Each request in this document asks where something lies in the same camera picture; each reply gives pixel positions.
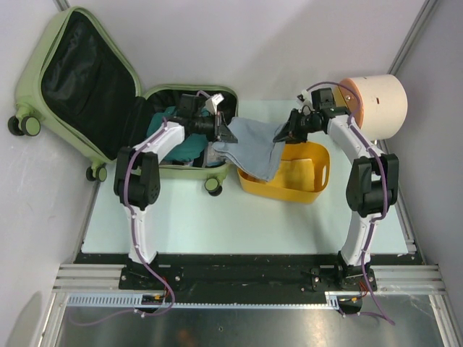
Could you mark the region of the light blue denim garment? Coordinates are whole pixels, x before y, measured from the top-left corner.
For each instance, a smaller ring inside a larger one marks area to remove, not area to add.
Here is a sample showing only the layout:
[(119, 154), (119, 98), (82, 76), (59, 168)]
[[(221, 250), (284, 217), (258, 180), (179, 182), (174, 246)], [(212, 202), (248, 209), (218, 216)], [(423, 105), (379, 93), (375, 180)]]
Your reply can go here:
[(212, 148), (246, 174), (271, 181), (278, 171), (285, 146), (284, 142), (273, 139), (283, 128), (284, 124), (235, 117), (229, 129), (237, 142), (214, 142)]

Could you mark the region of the teal fabric garment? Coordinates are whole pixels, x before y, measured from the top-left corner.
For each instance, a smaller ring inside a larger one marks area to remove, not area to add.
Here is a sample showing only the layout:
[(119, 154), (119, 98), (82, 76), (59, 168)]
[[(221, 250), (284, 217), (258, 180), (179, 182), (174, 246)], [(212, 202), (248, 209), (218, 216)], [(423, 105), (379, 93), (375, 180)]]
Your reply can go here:
[[(155, 112), (152, 115), (146, 137), (152, 137), (153, 134), (162, 129), (165, 121), (177, 114), (175, 106), (168, 106), (164, 111)], [(164, 154), (165, 162), (191, 163), (198, 159), (208, 146), (208, 139), (203, 134), (187, 134), (186, 130), (177, 131), (177, 134), (166, 141), (167, 144), (161, 147), (160, 154)]]

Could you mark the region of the yellow plastic basket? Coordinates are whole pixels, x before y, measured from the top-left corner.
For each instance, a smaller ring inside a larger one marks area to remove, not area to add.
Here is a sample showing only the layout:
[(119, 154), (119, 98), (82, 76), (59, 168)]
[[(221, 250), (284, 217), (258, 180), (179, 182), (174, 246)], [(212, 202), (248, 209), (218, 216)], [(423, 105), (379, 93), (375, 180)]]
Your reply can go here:
[(286, 145), (273, 180), (256, 179), (238, 169), (242, 189), (253, 195), (286, 202), (313, 203), (328, 186), (331, 159), (315, 142)]

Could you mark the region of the green hard-shell suitcase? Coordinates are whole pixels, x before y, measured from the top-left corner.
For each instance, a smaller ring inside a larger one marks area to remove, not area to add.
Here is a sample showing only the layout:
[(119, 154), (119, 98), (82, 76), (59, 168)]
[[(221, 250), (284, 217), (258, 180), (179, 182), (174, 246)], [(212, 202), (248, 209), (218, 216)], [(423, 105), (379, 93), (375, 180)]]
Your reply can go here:
[(34, 137), (43, 127), (89, 161), (88, 181), (104, 181), (106, 164), (122, 147), (141, 141), (155, 113), (176, 107), (196, 85), (143, 91), (140, 78), (103, 25), (72, 7), (47, 24), (15, 90), (15, 136)]

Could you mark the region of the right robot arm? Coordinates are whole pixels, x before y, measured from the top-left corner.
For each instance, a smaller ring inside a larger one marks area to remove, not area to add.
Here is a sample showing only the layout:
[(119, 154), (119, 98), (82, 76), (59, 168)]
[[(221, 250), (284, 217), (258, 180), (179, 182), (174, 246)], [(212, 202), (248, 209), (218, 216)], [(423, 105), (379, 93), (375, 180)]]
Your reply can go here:
[(318, 82), (298, 95), (301, 108), (291, 110), (274, 142), (299, 144), (309, 134), (324, 132), (351, 163), (346, 187), (347, 204), (352, 211), (347, 239), (330, 268), (311, 271), (315, 291), (353, 291), (369, 287), (370, 246), (378, 223), (398, 197), (399, 159), (385, 154), (361, 132), (354, 115), (336, 104), (332, 82)]

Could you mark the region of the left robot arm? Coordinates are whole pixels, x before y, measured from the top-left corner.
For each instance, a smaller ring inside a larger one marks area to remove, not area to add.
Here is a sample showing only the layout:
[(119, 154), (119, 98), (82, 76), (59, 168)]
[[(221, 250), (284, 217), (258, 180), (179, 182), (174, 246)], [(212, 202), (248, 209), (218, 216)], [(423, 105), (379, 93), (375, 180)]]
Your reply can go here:
[(151, 136), (134, 147), (123, 147), (116, 159), (114, 194), (127, 211), (133, 246), (132, 261), (143, 264), (134, 279), (143, 288), (155, 287), (160, 272), (149, 265), (158, 251), (145, 231), (145, 214), (161, 191), (160, 162), (191, 134), (206, 136), (210, 142), (237, 143), (218, 105), (224, 101), (221, 93), (209, 95), (199, 91), (182, 95), (175, 116), (163, 118)]

